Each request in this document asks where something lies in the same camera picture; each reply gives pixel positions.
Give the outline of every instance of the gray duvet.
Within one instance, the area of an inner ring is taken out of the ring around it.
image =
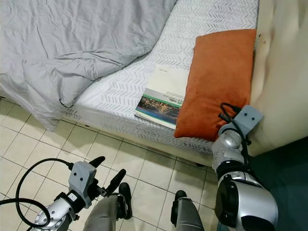
[[[176,0],[2,0],[0,87],[53,130],[92,82],[148,53]]]

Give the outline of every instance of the mattress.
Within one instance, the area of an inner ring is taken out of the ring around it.
[[[258,0],[178,0],[153,50],[94,82],[64,117],[96,128],[211,153],[212,142],[176,139],[174,130],[137,118],[134,111],[157,65],[189,69],[197,36],[255,28],[257,10]]]

